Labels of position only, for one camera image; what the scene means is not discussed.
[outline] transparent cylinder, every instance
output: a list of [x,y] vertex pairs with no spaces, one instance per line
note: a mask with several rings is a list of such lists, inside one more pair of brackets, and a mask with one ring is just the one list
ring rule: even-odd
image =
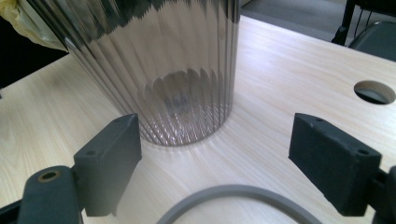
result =
[[196,142],[233,104],[238,0],[30,0],[143,139]]

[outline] round hole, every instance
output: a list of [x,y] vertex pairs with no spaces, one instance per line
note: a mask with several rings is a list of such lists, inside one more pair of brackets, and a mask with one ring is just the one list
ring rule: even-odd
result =
[[368,155],[368,154],[369,154],[369,152],[366,151],[366,150],[364,150],[364,149],[359,149],[358,152],[359,152],[361,155]]
[[376,105],[388,105],[396,99],[393,89],[376,81],[358,82],[354,91],[362,100]]
[[38,180],[38,182],[41,182],[41,183],[50,182],[50,181],[58,178],[58,176],[60,174],[61,173],[59,171],[48,171],[48,172],[40,175],[37,180]]

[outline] black bracket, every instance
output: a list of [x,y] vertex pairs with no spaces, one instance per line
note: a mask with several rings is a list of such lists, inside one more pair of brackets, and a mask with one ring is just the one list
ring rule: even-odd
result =
[[374,223],[396,221],[396,166],[379,169],[381,154],[324,119],[296,114],[289,158],[346,217],[376,211]]
[[79,224],[115,214],[142,159],[136,114],[111,121],[75,154],[75,165],[53,166],[32,175],[20,201],[0,209],[2,224]]

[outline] wood grain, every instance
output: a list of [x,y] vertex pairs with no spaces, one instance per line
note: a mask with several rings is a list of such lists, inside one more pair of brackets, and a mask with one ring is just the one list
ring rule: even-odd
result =
[[[188,195],[221,184],[282,194],[323,223],[370,223],[342,217],[288,159],[293,115],[321,117],[396,163],[395,104],[373,105],[353,91],[362,80],[396,90],[396,63],[242,17],[233,111],[203,141],[186,147],[143,142],[119,217],[86,223],[155,223]],[[67,56],[1,90],[0,206],[21,197],[25,180],[72,156],[119,114]],[[177,223],[288,223],[268,205],[239,198],[204,203]]]

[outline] gray cable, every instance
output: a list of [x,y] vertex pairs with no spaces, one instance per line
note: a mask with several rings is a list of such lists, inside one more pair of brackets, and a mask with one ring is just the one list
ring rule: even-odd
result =
[[307,224],[320,224],[321,222],[312,216],[308,211],[303,209],[297,203],[276,194],[267,189],[260,189],[252,186],[245,185],[224,185],[217,186],[210,189],[204,189],[191,196],[183,199],[181,202],[173,206],[158,222],[157,224],[171,224],[174,223],[179,217],[185,212],[193,208],[199,203],[203,203],[212,199],[239,196],[251,199],[260,200],[264,203],[268,203],[273,207],[276,207],[289,217],[299,223]]

